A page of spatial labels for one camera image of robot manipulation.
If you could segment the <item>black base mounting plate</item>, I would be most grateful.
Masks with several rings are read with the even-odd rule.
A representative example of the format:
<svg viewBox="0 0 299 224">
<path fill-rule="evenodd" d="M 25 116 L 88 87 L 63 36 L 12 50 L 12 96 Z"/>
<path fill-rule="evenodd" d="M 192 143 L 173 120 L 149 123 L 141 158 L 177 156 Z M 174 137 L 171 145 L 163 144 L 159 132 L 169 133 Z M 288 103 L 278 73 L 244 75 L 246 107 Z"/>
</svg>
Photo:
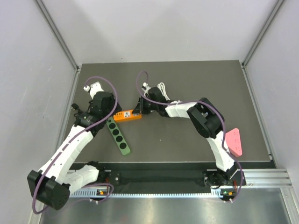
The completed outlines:
<svg viewBox="0 0 299 224">
<path fill-rule="evenodd" d="M 207 193 L 210 187 L 235 189 L 246 184 L 237 171 L 231 180 L 217 177 L 212 162 L 120 162 L 99 163 L 120 194 Z"/>
</svg>

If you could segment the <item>green power strip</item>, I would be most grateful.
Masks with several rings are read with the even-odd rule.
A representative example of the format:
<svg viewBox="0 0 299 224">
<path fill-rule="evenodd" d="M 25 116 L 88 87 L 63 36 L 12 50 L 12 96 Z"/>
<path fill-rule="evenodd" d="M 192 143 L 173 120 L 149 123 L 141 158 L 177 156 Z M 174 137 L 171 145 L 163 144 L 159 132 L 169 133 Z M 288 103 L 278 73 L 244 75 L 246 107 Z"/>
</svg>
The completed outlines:
<svg viewBox="0 0 299 224">
<path fill-rule="evenodd" d="M 129 155 L 131 150 L 113 117 L 107 120 L 107 127 L 123 156 Z"/>
</svg>

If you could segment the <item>orange power strip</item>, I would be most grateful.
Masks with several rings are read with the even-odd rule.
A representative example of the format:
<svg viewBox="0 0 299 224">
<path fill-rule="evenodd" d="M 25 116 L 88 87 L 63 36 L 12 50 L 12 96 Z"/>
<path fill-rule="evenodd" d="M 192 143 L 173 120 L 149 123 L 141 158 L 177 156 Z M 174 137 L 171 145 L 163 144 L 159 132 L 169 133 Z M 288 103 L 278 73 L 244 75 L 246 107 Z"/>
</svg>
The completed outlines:
<svg viewBox="0 0 299 224">
<path fill-rule="evenodd" d="M 121 111 L 113 116 L 116 123 L 127 122 L 132 120 L 141 119 L 141 114 L 133 114 L 133 110 Z"/>
</svg>

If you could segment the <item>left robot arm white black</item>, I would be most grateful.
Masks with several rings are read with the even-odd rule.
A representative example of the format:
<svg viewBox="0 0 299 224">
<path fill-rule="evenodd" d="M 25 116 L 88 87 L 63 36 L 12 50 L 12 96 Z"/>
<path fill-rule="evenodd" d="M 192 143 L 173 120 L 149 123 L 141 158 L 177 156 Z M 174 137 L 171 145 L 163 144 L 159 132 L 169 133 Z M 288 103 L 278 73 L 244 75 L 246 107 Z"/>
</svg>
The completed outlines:
<svg viewBox="0 0 299 224">
<path fill-rule="evenodd" d="M 104 127 L 117 107 L 115 96 L 110 92 L 99 91 L 90 93 L 90 96 L 92 100 L 89 110 L 77 116 L 59 149 L 38 171 L 32 170 L 27 176 L 33 200 L 55 210 L 64 207 L 75 191 L 90 183 L 101 185 L 106 179 L 105 172 L 93 163 L 73 173 L 68 172 L 84 147 Z"/>
</svg>

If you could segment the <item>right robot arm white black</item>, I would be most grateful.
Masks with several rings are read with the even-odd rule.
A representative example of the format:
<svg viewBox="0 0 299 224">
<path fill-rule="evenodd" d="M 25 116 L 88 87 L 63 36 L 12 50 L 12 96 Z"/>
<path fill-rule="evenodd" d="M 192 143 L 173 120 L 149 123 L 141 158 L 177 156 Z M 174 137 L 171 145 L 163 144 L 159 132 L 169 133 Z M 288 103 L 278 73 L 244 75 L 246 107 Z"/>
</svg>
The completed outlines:
<svg viewBox="0 0 299 224">
<path fill-rule="evenodd" d="M 145 115 L 156 111 L 166 118 L 190 119 L 197 132 L 207 139 L 215 157 L 217 171 L 206 175 L 206 185 L 217 189 L 230 184 L 235 179 L 238 167 L 224 139 L 224 118 L 211 102 L 207 98 L 201 98 L 200 103 L 170 100 L 164 83 L 159 83 L 157 87 L 143 83 L 142 90 L 144 94 L 140 96 L 133 114 Z"/>
</svg>

